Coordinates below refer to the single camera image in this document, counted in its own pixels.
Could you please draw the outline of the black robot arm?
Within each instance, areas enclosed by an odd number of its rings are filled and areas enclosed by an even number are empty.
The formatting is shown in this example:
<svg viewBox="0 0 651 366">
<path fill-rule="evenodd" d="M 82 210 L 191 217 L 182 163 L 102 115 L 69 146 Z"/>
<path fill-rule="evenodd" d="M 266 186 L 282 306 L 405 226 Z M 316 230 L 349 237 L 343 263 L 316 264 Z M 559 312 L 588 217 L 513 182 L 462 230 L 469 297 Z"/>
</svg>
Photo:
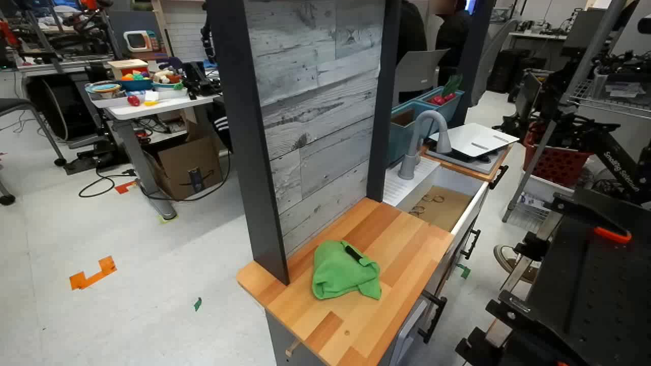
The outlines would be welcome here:
<svg viewBox="0 0 651 366">
<path fill-rule="evenodd" d="M 651 212 L 588 189 L 557 196 L 561 216 L 524 299 L 502 291 L 486 312 L 497 343 L 473 330 L 469 366 L 651 366 Z"/>
</svg>

